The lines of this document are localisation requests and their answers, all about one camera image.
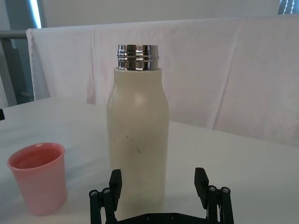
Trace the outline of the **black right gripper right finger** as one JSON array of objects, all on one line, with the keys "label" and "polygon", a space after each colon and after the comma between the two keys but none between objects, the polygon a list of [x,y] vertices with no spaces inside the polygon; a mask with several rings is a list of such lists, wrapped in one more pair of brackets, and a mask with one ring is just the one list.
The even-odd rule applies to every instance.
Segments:
[{"label": "black right gripper right finger", "polygon": [[209,184],[209,179],[203,168],[196,168],[194,185],[206,210],[206,218],[202,224],[233,224],[233,210],[231,203],[231,190],[228,187],[216,188]]}]

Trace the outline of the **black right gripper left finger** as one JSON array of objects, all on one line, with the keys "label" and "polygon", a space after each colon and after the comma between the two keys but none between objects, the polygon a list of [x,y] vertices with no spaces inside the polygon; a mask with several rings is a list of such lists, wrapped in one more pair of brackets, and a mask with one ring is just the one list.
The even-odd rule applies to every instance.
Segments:
[{"label": "black right gripper left finger", "polygon": [[106,224],[117,224],[115,217],[118,201],[121,195],[122,178],[121,170],[112,171],[109,187],[104,188],[101,192],[93,189],[89,192],[90,199],[90,220],[92,224],[101,224],[101,208],[105,209]]}]

